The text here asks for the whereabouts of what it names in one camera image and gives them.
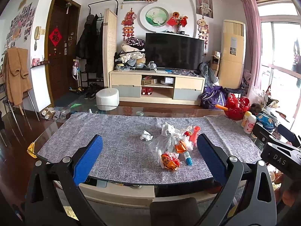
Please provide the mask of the person's right hand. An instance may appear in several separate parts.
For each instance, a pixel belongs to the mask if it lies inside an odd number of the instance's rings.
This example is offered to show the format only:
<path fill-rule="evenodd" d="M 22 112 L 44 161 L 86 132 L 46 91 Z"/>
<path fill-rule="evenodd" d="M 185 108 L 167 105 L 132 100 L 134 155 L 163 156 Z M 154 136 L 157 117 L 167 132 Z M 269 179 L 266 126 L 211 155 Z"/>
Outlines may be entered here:
<path fill-rule="evenodd" d="M 293 182 L 292 185 L 281 192 L 286 176 L 281 173 L 274 181 L 275 184 L 281 184 L 281 187 L 274 191 L 276 202 L 283 201 L 286 206 L 292 207 L 300 192 L 300 181 Z"/>

